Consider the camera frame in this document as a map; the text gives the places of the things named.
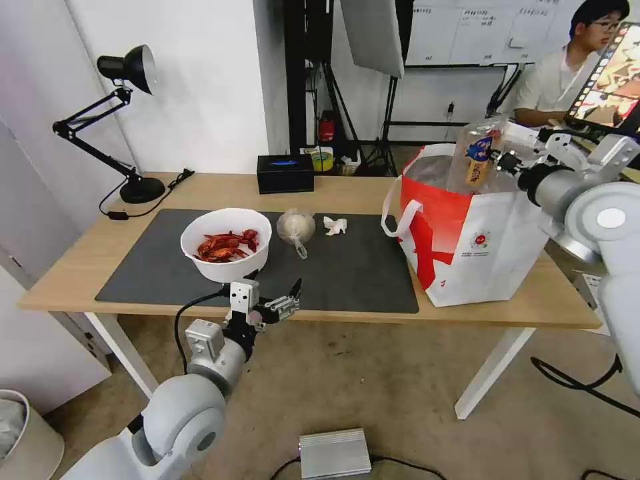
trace black desk mat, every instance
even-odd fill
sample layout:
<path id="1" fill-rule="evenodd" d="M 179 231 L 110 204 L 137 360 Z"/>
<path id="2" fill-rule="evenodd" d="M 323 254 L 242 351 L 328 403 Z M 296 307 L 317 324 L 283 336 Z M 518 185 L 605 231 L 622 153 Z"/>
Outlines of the black desk mat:
<path id="1" fill-rule="evenodd" d="M 180 235 L 204 210 L 164 209 L 152 220 L 96 296 L 98 301 L 184 305 L 212 293 L 219 284 L 207 280 L 180 248 Z M 395 239 L 380 228 L 380 215 L 329 214 L 347 219 L 347 234 L 328 237 L 322 219 L 314 216 L 316 231 L 305 244 L 302 260 L 294 246 L 277 236 L 280 213 L 263 212 L 273 226 L 269 258 L 256 280 L 262 297 L 289 292 L 302 277 L 304 310 L 416 313 L 418 304 L 409 266 Z M 395 228 L 390 217 L 389 226 Z M 228 306 L 216 298 L 203 305 Z"/>

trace trash can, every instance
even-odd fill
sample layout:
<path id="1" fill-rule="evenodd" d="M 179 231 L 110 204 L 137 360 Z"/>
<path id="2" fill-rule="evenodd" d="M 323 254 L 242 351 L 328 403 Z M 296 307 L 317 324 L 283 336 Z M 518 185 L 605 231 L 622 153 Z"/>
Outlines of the trash can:
<path id="1" fill-rule="evenodd" d="M 49 480 L 62 461 L 65 442 L 20 392 L 0 390 L 0 399 L 25 406 L 25 424 L 17 442 L 0 459 L 0 480 Z"/>

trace desk lamp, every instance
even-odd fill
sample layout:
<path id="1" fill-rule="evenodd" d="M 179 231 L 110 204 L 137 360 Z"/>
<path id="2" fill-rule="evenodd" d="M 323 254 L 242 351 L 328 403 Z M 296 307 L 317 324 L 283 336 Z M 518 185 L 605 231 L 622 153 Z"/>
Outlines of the desk lamp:
<path id="1" fill-rule="evenodd" d="M 53 132 L 124 175 L 127 182 L 120 189 L 120 197 L 124 202 L 144 203 L 160 198 L 165 192 L 165 186 L 160 180 L 140 176 L 134 166 L 102 153 L 77 136 L 80 130 L 129 104 L 133 90 L 126 86 L 126 80 L 143 92 L 152 95 L 151 89 L 156 84 L 156 78 L 155 62 L 151 50 L 146 45 L 140 45 L 124 57 L 103 55 L 98 58 L 97 67 L 100 74 L 110 79 L 117 88 L 102 100 L 98 100 L 69 118 L 55 122 Z M 103 103 L 109 102 L 112 98 L 117 98 L 120 103 L 97 115 L 83 116 Z"/>

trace black box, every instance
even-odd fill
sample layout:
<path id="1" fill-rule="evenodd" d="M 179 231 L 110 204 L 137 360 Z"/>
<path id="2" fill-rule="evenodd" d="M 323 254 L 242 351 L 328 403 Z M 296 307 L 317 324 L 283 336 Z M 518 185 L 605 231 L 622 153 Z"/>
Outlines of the black box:
<path id="1" fill-rule="evenodd" d="M 313 191 L 313 164 L 310 155 L 260 155 L 260 193 Z"/>

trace robotic arm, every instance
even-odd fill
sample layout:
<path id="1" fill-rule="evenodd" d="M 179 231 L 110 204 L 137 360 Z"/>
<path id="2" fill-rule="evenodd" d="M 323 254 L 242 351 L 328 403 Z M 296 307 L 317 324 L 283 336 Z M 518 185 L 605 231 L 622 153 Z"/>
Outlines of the robotic arm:
<path id="1" fill-rule="evenodd" d="M 233 282 L 224 324 L 197 319 L 186 330 L 187 374 L 160 384 L 140 415 L 92 448 L 63 480 L 180 479 L 222 435 L 227 401 L 257 334 L 299 310 L 301 283 L 270 301 L 260 298 L 258 282 Z"/>
<path id="2" fill-rule="evenodd" d="M 640 185 L 614 181 L 640 155 L 640 146 L 631 138 L 608 135 L 580 159 L 575 150 L 551 148 L 550 143 L 569 142 L 568 135 L 555 140 L 551 133 L 533 165 L 525 166 L 515 152 L 495 152 L 493 160 L 547 214 L 541 228 L 554 241 L 579 259 L 604 262 L 609 274 L 600 284 L 600 305 L 640 395 L 640 303 L 634 300 L 640 297 Z"/>

